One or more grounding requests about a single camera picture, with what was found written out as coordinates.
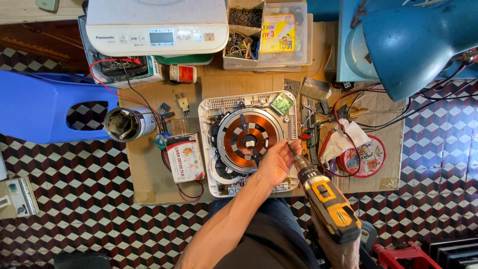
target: red stool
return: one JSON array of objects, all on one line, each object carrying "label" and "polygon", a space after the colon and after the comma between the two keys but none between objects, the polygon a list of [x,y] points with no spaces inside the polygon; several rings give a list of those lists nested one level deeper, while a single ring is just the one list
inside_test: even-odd
[{"label": "red stool", "polygon": [[413,259],[413,268],[435,268],[442,269],[436,262],[434,262],[422,249],[415,245],[414,242],[408,242],[410,247],[399,250],[385,249],[379,244],[373,246],[373,251],[379,256],[379,263],[385,268],[404,269],[397,259]]}]

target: dark shirt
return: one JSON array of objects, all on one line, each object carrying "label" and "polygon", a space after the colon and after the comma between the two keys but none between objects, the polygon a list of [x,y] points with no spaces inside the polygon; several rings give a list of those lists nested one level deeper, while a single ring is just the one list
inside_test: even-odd
[{"label": "dark shirt", "polygon": [[238,246],[215,266],[234,268],[315,268],[317,258],[307,242],[293,229],[257,212]]}]

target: cordless drill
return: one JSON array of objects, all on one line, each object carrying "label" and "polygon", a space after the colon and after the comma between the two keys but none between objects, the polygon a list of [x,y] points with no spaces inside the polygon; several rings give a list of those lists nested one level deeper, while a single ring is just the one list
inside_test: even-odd
[{"label": "cordless drill", "polygon": [[361,233],[362,223],[348,204],[347,199],[326,176],[312,166],[307,159],[294,153],[295,168],[304,187],[311,208],[337,244],[355,241]]}]

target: round tin lid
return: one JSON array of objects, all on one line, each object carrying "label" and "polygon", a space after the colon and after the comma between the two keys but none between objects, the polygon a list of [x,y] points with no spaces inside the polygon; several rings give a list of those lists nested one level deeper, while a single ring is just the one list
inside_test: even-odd
[{"label": "round tin lid", "polygon": [[[360,171],[354,175],[357,178],[367,178],[375,175],[383,166],[386,152],[382,141],[375,136],[368,135],[370,142],[358,146],[360,157],[362,159],[362,166]],[[353,174],[359,168],[359,158],[354,148],[346,150],[340,155],[340,162],[344,170]]]}]

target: green circuit board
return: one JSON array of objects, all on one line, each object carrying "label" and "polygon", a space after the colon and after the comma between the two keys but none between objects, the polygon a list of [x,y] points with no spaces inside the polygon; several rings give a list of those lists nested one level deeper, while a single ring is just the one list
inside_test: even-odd
[{"label": "green circuit board", "polygon": [[289,108],[293,105],[294,101],[281,92],[272,102],[271,107],[284,116],[289,114]]}]

